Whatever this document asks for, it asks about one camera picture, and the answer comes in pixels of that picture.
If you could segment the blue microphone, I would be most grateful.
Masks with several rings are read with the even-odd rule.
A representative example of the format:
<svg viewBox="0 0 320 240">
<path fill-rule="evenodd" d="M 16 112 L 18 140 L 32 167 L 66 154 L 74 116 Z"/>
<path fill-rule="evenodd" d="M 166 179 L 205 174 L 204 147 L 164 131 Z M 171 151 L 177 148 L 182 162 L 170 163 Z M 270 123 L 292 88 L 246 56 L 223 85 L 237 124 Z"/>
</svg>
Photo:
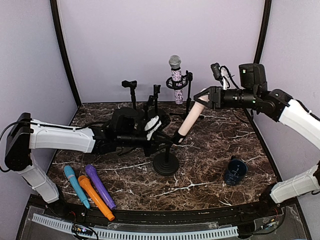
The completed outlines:
<svg viewBox="0 0 320 240">
<path fill-rule="evenodd" d="M 75 174 L 73 168 L 69 165 L 66 165 L 63 168 L 63 172 L 64 172 L 65 177 L 70 182 L 72 188 L 74 189 L 74 191 L 75 191 L 76 195 L 78 196 L 79 200 L 81 201 L 81 203 L 87 209 L 90 209 L 91 205 L 89 203 L 89 200 L 88 200 L 86 194 L 84 193 L 84 191 L 82 190 L 82 187 L 80 186 L 78 179 L 76 178 L 76 174 Z"/>
</svg>

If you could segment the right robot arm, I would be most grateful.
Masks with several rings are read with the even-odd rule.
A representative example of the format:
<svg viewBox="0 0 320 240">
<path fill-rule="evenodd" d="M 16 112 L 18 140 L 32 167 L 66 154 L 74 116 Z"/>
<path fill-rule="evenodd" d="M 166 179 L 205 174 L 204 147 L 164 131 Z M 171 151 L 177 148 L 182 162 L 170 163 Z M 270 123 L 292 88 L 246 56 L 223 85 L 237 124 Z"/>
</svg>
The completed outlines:
<svg viewBox="0 0 320 240">
<path fill-rule="evenodd" d="M 268 90 L 265 67 L 258 63 L 239 65 L 241 88 L 211 86 L 193 99 L 210 109 L 242 108 L 263 113 L 275 122 L 295 130 L 317 148 L 320 146 L 320 119 L 291 95 L 280 89 Z M 288 180 L 268 186 L 255 205 L 255 213 L 266 217 L 276 204 L 309 192 L 320 191 L 320 165 Z"/>
</svg>

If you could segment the black stand of blue microphone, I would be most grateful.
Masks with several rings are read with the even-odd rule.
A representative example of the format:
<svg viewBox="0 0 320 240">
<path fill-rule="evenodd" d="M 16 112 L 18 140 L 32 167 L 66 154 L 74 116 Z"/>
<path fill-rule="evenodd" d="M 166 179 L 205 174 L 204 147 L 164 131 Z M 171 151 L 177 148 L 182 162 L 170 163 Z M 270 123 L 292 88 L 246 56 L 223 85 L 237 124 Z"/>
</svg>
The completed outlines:
<svg viewBox="0 0 320 240">
<path fill-rule="evenodd" d="M 132 102 L 132 108 L 134 110 L 137 109 L 137 105 L 136 105 L 136 88 L 137 88 L 137 84 L 138 84 L 138 82 L 136 80 L 133 80 L 133 81 L 123 80 L 121 82 L 122 87 L 130 89 L 130 97 L 131 97 L 131 102 Z"/>
</svg>

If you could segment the black stand of orange microphone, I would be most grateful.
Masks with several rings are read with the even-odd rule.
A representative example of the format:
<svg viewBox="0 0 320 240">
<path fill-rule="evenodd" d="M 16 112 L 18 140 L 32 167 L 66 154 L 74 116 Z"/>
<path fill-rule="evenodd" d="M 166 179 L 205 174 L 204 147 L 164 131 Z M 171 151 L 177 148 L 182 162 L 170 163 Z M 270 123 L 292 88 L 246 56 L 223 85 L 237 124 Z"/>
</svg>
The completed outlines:
<svg viewBox="0 0 320 240">
<path fill-rule="evenodd" d="M 159 98 L 159 93 L 160 93 L 160 88 L 161 88 L 161 85 L 159 84 L 154 84 L 153 85 L 153 96 L 155 97 L 155 100 L 154 100 L 154 104 L 152 107 L 150 107 L 150 109 L 153 109 L 155 110 L 155 116 L 159 116 L 159 117 L 162 117 L 164 116 L 166 113 L 163 109 L 159 108 L 158 107 L 158 98 Z"/>
</svg>

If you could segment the pink microphone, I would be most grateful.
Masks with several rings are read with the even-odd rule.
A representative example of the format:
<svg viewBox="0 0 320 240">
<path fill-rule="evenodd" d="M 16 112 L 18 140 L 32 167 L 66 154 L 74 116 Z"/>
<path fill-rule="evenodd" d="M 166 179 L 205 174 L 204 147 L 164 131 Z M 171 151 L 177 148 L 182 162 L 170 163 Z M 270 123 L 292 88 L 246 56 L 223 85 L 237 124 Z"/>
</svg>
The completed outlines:
<svg viewBox="0 0 320 240">
<path fill-rule="evenodd" d="M 203 110 L 205 108 L 205 105 L 195 102 L 193 107 L 191 108 L 190 112 L 188 113 L 187 117 L 183 121 L 180 128 L 175 132 L 173 136 L 173 143 L 175 145 L 180 145 L 183 140 L 186 138 L 188 133 L 190 132 L 191 128 L 199 118 L 199 116 L 202 114 Z"/>
</svg>

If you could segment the black stand of purple microphone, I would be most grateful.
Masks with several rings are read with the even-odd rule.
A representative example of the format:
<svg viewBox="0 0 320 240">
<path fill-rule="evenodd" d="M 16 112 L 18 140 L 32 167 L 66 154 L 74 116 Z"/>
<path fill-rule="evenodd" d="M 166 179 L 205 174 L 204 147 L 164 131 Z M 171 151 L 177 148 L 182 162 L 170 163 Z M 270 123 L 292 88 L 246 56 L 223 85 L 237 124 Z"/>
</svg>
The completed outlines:
<svg viewBox="0 0 320 240">
<path fill-rule="evenodd" d="M 153 95 L 150 95 L 148 97 L 147 102 L 143 104 L 143 112 L 144 112 L 145 120 L 148 120 L 155 116 L 155 109 L 154 108 L 150 109 L 154 105 L 154 102 L 155 102 L 155 97 Z"/>
</svg>

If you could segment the orange microphone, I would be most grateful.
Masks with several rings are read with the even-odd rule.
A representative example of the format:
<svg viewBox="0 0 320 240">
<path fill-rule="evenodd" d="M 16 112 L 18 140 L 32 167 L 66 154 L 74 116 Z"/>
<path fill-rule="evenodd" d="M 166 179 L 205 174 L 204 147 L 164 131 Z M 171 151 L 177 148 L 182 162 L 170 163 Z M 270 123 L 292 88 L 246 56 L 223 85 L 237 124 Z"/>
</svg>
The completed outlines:
<svg viewBox="0 0 320 240">
<path fill-rule="evenodd" d="M 109 209 L 109 207 L 104 203 L 104 201 L 100 198 L 98 193 L 92 187 L 90 180 L 85 175 L 80 175 L 78 177 L 79 185 L 85 190 L 85 192 L 89 195 L 92 199 L 94 204 L 98 207 L 100 212 L 109 220 L 113 221 L 115 216 Z"/>
</svg>

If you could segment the purple microphone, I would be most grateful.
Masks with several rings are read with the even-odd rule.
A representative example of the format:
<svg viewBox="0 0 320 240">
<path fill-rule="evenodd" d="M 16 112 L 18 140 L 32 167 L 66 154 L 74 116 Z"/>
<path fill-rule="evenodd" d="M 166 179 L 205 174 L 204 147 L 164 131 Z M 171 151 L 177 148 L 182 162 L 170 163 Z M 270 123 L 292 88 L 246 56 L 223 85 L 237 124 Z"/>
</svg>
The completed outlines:
<svg viewBox="0 0 320 240">
<path fill-rule="evenodd" d="M 97 189 L 105 204 L 111 210 L 114 210 L 116 208 L 116 204 L 110 196 L 107 189 L 105 188 L 104 184 L 102 183 L 100 177 L 98 176 L 96 168 L 93 165 L 88 164 L 85 166 L 85 172 L 90 177 L 91 181 L 93 182 L 95 188 Z"/>
</svg>

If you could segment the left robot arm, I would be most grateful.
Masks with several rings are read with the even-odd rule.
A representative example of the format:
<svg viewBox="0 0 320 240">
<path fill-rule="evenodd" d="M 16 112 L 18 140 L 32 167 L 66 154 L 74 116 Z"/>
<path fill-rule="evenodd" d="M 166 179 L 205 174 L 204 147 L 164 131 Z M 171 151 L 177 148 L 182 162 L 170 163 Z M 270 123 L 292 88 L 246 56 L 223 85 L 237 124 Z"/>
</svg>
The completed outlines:
<svg viewBox="0 0 320 240">
<path fill-rule="evenodd" d="M 117 148 L 141 148 L 150 155 L 172 144 L 162 130 L 169 124 L 167 117 L 145 116 L 130 107 L 115 109 L 111 119 L 84 126 L 65 126 L 33 119 L 24 112 L 7 126 L 4 164 L 6 172 L 20 174 L 51 210 L 67 218 L 70 206 L 61 199 L 59 188 L 37 165 L 32 157 L 35 149 L 70 150 L 94 155 L 112 153 Z"/>
</svg>

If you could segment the black stand of pink microphone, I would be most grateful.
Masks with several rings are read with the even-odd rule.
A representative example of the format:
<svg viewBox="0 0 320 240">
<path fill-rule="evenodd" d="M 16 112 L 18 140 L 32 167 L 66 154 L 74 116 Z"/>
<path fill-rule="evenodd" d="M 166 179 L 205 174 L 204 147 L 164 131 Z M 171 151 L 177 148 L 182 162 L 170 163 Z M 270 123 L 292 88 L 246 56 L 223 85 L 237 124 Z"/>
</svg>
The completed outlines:
<svg viewBox="0 0 320 240">
<path fill-rule="evenodd" d="M 153 168 L 162 176 L 172 176 L 179 169 L 179 160 L 173 153 L 171 153 L 171 147 L 164 149 L 165 152 L 158 153 L 153 158 Z"/>
</svg>

